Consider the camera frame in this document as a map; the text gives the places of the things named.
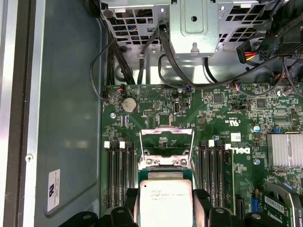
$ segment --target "label sticker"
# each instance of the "label sticker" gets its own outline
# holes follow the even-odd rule
[[[47,211],[52,210],[60,202],[60,169],[48,175]]]
[[[232,142],[241,142],[241,133],[231,133]]]
[[[284,214],[284,207],[267,196],[265,196],[265,203]]]

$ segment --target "yellow wire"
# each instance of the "yellow wire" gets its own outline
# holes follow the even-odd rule
[[[255,55],[250,56],[249,58],[246,59],[246,61],[249,61],[249,60],[251,60],[251,59],[254,58],[254,57],[255,57]]]

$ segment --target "heatsink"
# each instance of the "heatsink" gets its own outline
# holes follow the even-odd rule
[[[267,135],[268,164],[270,167],[302,167],[303,135]]]

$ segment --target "green circuit board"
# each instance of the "green circuit board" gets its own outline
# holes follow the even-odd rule
[[[298,96],[280,95],[281,87],[260,97],[239,94],[228,86],[211,90],[184,89],[181,93],[164,85],[125,88],[124,95],[118,93],[110,102],[103,102],[102,107],[101,175],[106,176],[101,179],[102,212],[122,205],[127,188],[138,187],[139,131],[165,125],[195,131],[192,159],[198,188],[213,187],[207,187],[203,181],[202,144],[219,139],[230,147],[233,173],[228,182],[223,182],[223,205],[234,213],[235,197],[243,201],[244,213],[252,211],[251,197],[256,189],[261,190],[265,181],[286,183],[294,191],[303,193],[302,169],[267,166],[267,134],[301,133],[303,100]],[[106,92],[112,94],[118,89],[119,86],[108,86]],[[269,84],[243,84],[241,89],[258,94],[267,91]],[[123,108],[126,98],[136,102],[132,112],[125,112]],[[260,131],[254,132],[254,126]],[[123,151],[119,147],[121,141],[125,144]],[[186,137],[176,139],[168,135],[150,137],[143,146],[165,152],[170,148],[188,148],[189,144]]]

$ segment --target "screw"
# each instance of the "screw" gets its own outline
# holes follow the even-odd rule
[[[251,215],[254,219],[258,219],[260,220],[261,219],[261,216],[259,214],[252,214]]]
[[[186,165],[187,165],[187,161],[186,161],[185,159],[181,159],[180,164],[181,164],[182,166],[186,166]]]
[[[115,119],[117,117],[116,113],[112,112],[110,113],[110,118],[111,119]]]
[[[105,11],[103,12],[103,15],[104,15],[105,17],[107,17],[107,18],[112,18],[113,15],[114,15],[114,13],[113,13],[112,11],[110,11],[110,10],[105,10]]]
[[[261,164],[260,159],[255,158],[255,159],[254,159],[254,164],[255,164],[255,165],[260,165],[260,164]]]
[[[30,162],[33,159],[34,159],[34,157],[32,155],[30,155],[30,154],[25,156],[25,161],[26,162]]]
[[[223,213],[224,213],[224,210],[218,208],[218,209],[216,209],[216,212],[219,213],[219,214],[223,214]]]

